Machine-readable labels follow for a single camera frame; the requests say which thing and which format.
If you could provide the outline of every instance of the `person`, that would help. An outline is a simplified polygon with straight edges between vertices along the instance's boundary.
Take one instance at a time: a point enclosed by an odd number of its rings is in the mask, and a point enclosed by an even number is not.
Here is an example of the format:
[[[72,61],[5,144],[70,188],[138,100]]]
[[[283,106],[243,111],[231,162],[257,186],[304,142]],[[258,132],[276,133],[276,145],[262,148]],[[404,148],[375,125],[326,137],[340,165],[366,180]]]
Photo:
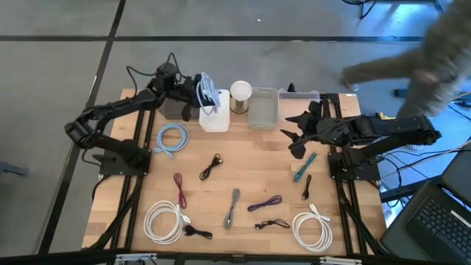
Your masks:
[[[437,116],[471,74],[471,0],[455,0],[425,33],[423,43],[398,56],[342,71],[341,82],[353,91],[359,83],[410,78],[398,118]]]

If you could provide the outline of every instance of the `wooden table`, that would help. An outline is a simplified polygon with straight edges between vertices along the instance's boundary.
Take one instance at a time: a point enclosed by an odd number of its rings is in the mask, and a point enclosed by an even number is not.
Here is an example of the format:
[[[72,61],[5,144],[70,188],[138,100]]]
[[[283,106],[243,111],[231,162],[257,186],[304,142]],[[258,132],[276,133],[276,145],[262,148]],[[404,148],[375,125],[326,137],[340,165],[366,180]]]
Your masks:
[[[132,96],[133,90],[125,89],[121,98]],[[355,94],[340,94],[341,111],[345,116],[360,114]],[[283,116],[295,116],[307,110],[306,99],[280,100]],[[117,139],[132,138],[137,113],[116,119],[111,136]],[[144,139],[147,116],[141,139]],[[333,243],[323,255],[345,255],[344,237],[339,215],[339,202],[335,183],[330,178],[327,163],[329,147],[310,142],[308,151],[302,160],[293,158],[287,147],[290,139],[279,130],[256,131],[247,125],[247,114],[231,113],[228,132],[207,133],[198,121],[167,121],[157,112],[151,148],[156,146],[155,137],[160,128],[167,123],[178,122],[188,128],[191,136],[187,147],[169,158],[164,153],[152,155],[149,174],[144,178],[141,200],[138,207],[132,250],[134,251],[169,251],[169,252],[206,252],[206,253],[246,253],[246,254],[284,254],[309,255],[295,240],[291,229],[278,226],[255,230],[254,224],[265,220],[281,218],[291,224],[298,213],[308,212],[308,202],[312,202],[322,215],[330,216],[333,231]],[[280,121],[278,129],[299,132],[296,124]],[[179,138],[177,131],[168,131],[164,136],[166,145],[174,144]],[[299,183],[293,183],[293,176],[312,152],[317,152],[316,160],[311,164]],[[221,154],[224,163],[211,172],[210,177],[201,181],[199,173],[211,162],[213,156]],[[171,245],[159,245],[147,238],[143,231],[146,212],[156,202],[163,199],[177,202],[178,190],[173,180],[174,173],[183,176],[183,190],[188,200],[188,207],[183,213],[192,220],[192,225],[199,230],[210,231],[213,239],[201,236],[182,236]],[[308,174],[312,174],[310,198],[301,198]],[[111,223],[116,215],[123,177],[111,177],[96,190],[95,200],[88,220],[83,247],[94,243]],[[386,230],[378,190],[368,182],[356,182],[361,216],[372,235],[379,239]],[[241,190],[241,197],[234,210],[233,228],[225,230],[222,222],[226,216],[234,188]],[[269,206],[248,212],[251,204],[265,202],[272,196],[283,196],[279,205]],[[167,234],[173,227],[175,217],[166,213],[155,220],[153,229],[158,235]],[[121,231],[119,246],[124,245],[125,227]],[[358,251],[355,225],[350,220],[354,249]],[[320,235],[320,225],[307,221],[301,229],[306,242],[315,242]]]

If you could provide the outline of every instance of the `coiled light blue cable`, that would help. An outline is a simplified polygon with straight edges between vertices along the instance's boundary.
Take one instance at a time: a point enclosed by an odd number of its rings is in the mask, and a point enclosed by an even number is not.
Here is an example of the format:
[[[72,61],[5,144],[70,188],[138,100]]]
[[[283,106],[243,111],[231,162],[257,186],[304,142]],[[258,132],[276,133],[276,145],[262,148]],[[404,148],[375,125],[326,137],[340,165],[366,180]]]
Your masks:
[[[204,100],[215,104],[213,108],[211,108],[211,111],[208,112],[205,110],[199,94],[202,94],[202,98]],[[201,81],[199,81],[196,85],[196,97],[198,98],[198,102],[201,105],[202,111],[206,115],[210,115],[212,112],[218,113],[218,107],[221,107],[221,102],[219,101],[219,91],[216,89],[216,85],[214,84],[213,80],[205,72],[201,73]]]
[[[163,145],[162,137],[165,131],[170,129],[177,129],[180,131],[181,138],[180,141],[175,144],[174,146],[165,146]],[[186,144],[190,141],[190,132],[181,124],[167,124],[166,126],[162,127],[159,134],[157,135],[157,148],[154,148],[154,152],[164,152],[170,158],[173,158],[173,154],[171,152],[177,152],[183,149]]]
[[[306,171],[306,169],[308,169],[309,165],[311,165],[311,163],[314,161],[314,159],[316,159],[316,156],[317,154],[314,152],[312,153],[312,155],[306,160],[306,163],[304,164],[304,166],[301,167],[301,169],[296,173],[296,175],[294,176],[294,179],[293,181],[294,182],[299,182],[301,180],[301,177],[304,175],[304,172]]]

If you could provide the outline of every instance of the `gray floor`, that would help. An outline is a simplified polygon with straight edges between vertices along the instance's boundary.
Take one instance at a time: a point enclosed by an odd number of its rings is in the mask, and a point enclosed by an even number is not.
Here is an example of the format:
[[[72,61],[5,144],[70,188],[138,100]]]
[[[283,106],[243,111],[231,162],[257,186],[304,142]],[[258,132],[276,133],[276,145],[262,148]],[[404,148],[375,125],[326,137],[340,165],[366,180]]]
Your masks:
[[[0,1],[0,35],[107,35],[117,0]],[[422,36],[438,17],[432,4],[380,2],[363,21],[358,7],[333,0],[133,0],[128,1],[118,35],[316,35]],[[117,100],[132,83],[131,65],[153,71],[174,52],[182,72],[208,72],[220,88],[235,80],[299,91],[342,92],[342,67],[397,54],[417,43],[318,42],[129,42],[114,43],[97,103]],[[0,42],[0,160],[30,170],[28,177],[0,176],[0,256],[36,251],[46,214],[70,148],[63,125],[83,108],[105,43]],[[143,86],[147,78],[139,78]],[[364,113],[393,116],[401,105],[392,89],[407,80],[371,82],[358,98]],[[429,150],[458,146],[471,124],[450,111],[434,119],[443,138]],[[406,163],[414,158],[401,155]],[[418,166],[427,176],[440,174],[450,161]],[[384,163],[383,175],[394,171]],[[52,251],[78,250],[88,220],[96,168],[79,162],[65,201]],[[421,180],[405,171],[403,183]],[[397,177],[384,180],[389,187]]]

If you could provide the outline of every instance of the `laptop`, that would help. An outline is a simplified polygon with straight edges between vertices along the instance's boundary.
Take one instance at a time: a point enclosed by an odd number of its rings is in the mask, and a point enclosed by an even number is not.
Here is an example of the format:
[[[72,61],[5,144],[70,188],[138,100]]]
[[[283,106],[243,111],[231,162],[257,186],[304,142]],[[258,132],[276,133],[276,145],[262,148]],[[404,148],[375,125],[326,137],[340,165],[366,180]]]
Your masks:
[[[471,150],[471,144],[462,149]],[[463,203],[471,202],[471,152],[458,153],[442,182]],[[471,213],[432,182],[426,182],[381,238],[402,257],[471,265]]]

